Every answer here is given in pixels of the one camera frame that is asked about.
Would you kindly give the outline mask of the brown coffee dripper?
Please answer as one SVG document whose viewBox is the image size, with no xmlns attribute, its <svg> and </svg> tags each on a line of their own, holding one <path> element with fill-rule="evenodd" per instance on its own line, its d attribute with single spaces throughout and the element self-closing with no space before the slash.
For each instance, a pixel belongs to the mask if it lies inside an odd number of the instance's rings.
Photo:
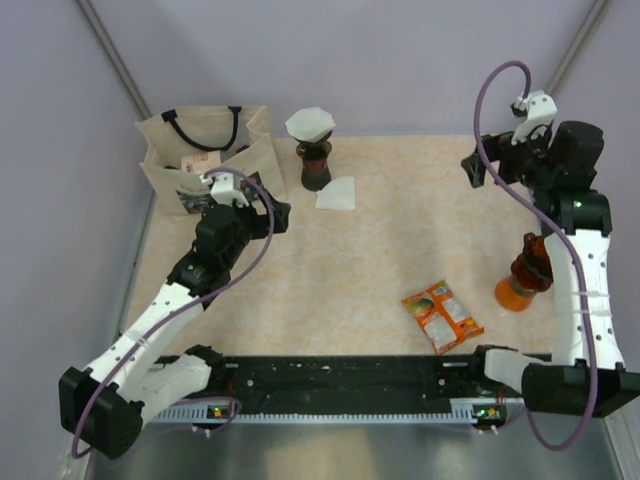
<svg viewBox="0 0 640 480">
<path fill-rule="evenodd" d="M 553 273 L 545 238 L 529 232 L 523 237 L 521 253 L 511 264 L 511 275 L 523 290 L 545 292 L 553 283 Z"/>
</svg>

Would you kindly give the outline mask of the white paper coffee filters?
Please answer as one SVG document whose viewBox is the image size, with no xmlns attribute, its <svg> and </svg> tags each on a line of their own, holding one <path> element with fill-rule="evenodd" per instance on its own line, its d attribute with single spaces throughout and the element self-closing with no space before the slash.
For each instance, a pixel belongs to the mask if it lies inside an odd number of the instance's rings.
<svg viewBox="0 0 640 480">
<path fill-rule="evenodd" d="M 355 179 L 343 176 L 330 181 L 317 193 L 315 208 L 332 211 L 356 209 Z"/>
</svg>

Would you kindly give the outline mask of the olive green coffee dripper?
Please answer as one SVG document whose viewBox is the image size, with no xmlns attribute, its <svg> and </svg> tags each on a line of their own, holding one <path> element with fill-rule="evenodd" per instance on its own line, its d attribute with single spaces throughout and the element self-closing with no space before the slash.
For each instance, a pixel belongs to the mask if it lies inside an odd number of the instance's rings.
<svg viewBox="0 0 640 480">
<path fill-rule="evenodd" d="M 332 151 L 332 144 L 328 141 L 300 142 L 296 147 L 296 155 L 304 161 L 326 160 Z"/>
</svg>

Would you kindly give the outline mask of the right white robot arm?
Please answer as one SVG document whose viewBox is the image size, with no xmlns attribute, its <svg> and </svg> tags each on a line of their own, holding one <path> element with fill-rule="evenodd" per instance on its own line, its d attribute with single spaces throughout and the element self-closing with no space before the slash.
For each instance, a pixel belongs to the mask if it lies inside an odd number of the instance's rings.
<svg viewBox="0 0 640 480">
<path fill-rule="evenodd" d="M 526 186 L 542 233 L 523 248 L 521 289 L 554 288 L 558 320 L 548 361 L 517 350 L 482 346 L 467 370 L 469 388 L 487 396 L 502 384 L 520 393 L 532 412 L 604 418 L 639 395 L 639 376 L 625 367 L 612 321 L 608 250 L 612 233 L 606 196 L 592 187 L 604 133 L 581 121 L 514 133 L 481 135 L 461 166 L 478 188 L 487 174 L 499 186 Z"/>
</svg>

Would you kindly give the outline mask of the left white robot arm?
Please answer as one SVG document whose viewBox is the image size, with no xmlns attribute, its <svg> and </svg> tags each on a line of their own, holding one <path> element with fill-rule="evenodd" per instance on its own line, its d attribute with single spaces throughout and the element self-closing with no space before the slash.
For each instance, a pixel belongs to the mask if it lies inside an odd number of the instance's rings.
<svg viewBox="0 0 640 480">
<path fill-rule="evenodd" d="M 158 413 L 201 392 L 226 387 L 225 370 L 184 353 L 169 366 L 152 365 L 178 334 L 222 292 L 244 279 L 231 271 L 253 240 L 269 244 L 289 226 L 291 206 L 274 199 L 259 214 L 250 206 L 214 204 L 201 215 L 190 250 L 174 265 L 141 316 L 84 369 L 69 368 L 59 380 L 62 427 L 72 434 L 71 454 L 87 444 L 110 459 L 121 457 Z"/>
</svg>

